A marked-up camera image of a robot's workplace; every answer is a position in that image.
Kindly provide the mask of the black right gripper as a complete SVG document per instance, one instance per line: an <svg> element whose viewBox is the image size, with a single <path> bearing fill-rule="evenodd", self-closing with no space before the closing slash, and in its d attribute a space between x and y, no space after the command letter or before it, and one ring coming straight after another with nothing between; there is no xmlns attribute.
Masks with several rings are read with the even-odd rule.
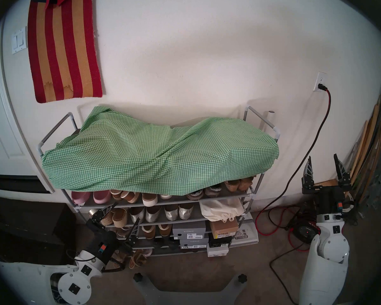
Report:
<svg viewBox="0 0 381 305"><path fill-rule="evenodd" d="M345 200L344 193L352 190L350 173L346 171L337 154L334 154L334 163L338 185L333 186L314 185L310 156L304 167L301 179L302 194L314 194L316 215L342 213L342 202Z"/></svg>

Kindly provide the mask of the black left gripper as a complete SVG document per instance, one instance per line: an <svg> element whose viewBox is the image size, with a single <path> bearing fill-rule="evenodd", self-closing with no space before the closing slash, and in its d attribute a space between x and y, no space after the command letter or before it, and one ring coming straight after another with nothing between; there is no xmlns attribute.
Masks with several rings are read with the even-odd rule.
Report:
<svg viewBox="0 0 381 305"><path fill-rule="evenodd" d="M116 207L116 203L113 205L105 206L102 209L97 210L90 219L86 222L86 227L94 233L94 238L88 244L88 246L82 250L84 256L89 256L89 259L85 259L85 261L100 261L103 264L103 268L101 271L122 271L125 269L124 259L122 261L118 261L113 258L113 254L115 251L119 251L127 255L127 245L129 247L133 247L138 241L138 232L139 225L134 224L129 233L127 234L127 245L118 240L116 233L113 231L107 231L101 221L105 218L105 216L111 212L112 209ZM112 261L118 267L115 269L106 269L106 266L109 261Z"/></svg>

